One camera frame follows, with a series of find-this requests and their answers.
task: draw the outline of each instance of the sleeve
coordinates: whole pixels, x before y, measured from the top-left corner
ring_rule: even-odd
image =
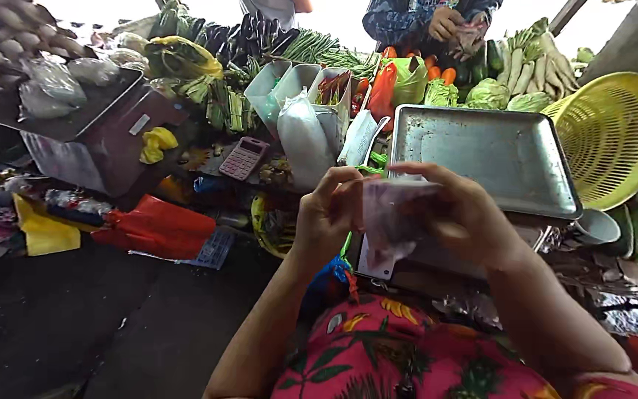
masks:
[[[465,20],[471,21],[476,14],[484,11],[486,13],[486,22],[491,25],[494,11],[498,10],[502,3],[503,0],[473,0],[471,8],[463,17]]]
[[[578,383],[574,399],[638,399],[638,386],[612,378],[589,378]]]
[[[395,45],[430,22],[435,5],[419,1],[414,10],[396,11],[390,0],[371,0],[363,17],[364,29],[375,41]]]

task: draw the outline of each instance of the label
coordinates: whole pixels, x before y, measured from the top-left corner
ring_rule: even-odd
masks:
[[[132,136],[137,136],[137,133],[139,133],[140,130],[142,130],[144,125],[146,125],[150,119],[151,118],[146,113],[143,113],[142,116],[140,116],[140,118],[137,120],[137,122],[134,125],[132,125],[132,128],[130,129],[130,134]]]

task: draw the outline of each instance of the pink calculator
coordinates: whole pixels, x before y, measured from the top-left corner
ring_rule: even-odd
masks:
[[[267,147],[270,147],[270,144],[264,141],[243,137],[223,161],[219,171],[234,179],[245,180],[260,162]]]

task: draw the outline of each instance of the person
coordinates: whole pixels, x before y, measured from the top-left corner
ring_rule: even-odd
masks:
[[[493,12],[503,0],[371,0],[363,26],[378,42],[378,50],[392,45],[398,55],[418,49],[423,56],[434,54],[444,65],[446,43],[458,33],[459,26],[479,26],[480,36],[473,50],[484,45],[483,35],[491,24]],[[471,54],[450,55],[462,60]]]
[[[295,13],[311,13],[314,10],[311,0],[240,0],[240,8],[243,14],[255,15],[260,10],[267,21],[277,18],[285,31],[297,27]]]
[[[448,219],[426,215],[426,227],[486,269],[518,354],[394,298],[362,293],[357,303],[319,316],[306,346],[283,367],[307,284],[351,226],[360,228],[350,205],[336,207],[332,197],[351,185],[340,183],[361,175],[331,168],[302,198],[294,245],[228,344],[205,399],[638,398],[638,375],[625,351],[568,295],[480,185],[430,163],[391,169],[445,187],[440,200],[449,203]]]

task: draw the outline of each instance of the red bag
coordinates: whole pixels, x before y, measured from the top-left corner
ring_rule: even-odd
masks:
[[[371,115],[373,119],[376,119],[376,122],[379,122],[384,116],[391,117],[391,121],[383,128],[383,132],[393,130],[395,107],[391,104],[391,99],[393,98],[393,87],[397,78],[398,68],[394,63],[389,62],[378,72],[373,83],[371,99],[368,100],[368,105],[366,106],[366,108],[371,110]]]
[[[106,217],[108,229],[90,235],[97,243],[140,250],[164,259],[196,259],[216,228],[208,216],[145,195],[129,213],[117,209]]]

